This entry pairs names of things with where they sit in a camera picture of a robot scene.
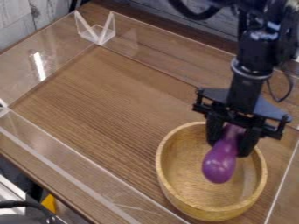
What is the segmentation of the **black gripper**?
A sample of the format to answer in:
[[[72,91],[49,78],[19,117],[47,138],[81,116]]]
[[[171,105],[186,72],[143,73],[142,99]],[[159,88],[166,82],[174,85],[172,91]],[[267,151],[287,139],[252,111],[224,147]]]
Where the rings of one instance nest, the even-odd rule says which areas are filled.
[[[224,123],[244,128],[238,139],[238,156],[244,158],[260,137],[282,138],[292,117],[262,95],[262,87],[272,71],[248,70],[238,59],[231,61],[231,70],[234,76],[230,88],[199,87],[192,110],[203,113],[207,119],[210,145],[220,140]]]

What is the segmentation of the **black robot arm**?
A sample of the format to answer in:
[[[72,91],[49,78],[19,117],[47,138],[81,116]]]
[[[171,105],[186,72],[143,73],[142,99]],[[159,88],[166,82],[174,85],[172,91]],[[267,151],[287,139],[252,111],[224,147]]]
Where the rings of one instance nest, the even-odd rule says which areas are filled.
[[[299,2],[296,0],[208,0],[210,7],[194,12],[182,0],[168,0],[187,17],[207,20],[226,7],[238,10],[238,55],[231,61],[228,88],[196,90],[192,110],[207,119],[207,142],[214,145],[224,124],[244,129],[238,140],[238,155],[251,154],[263,137],[280,139],[292,117],[267,100],[262,89],[270,86],[274,70],[295,59],[299,50]]]

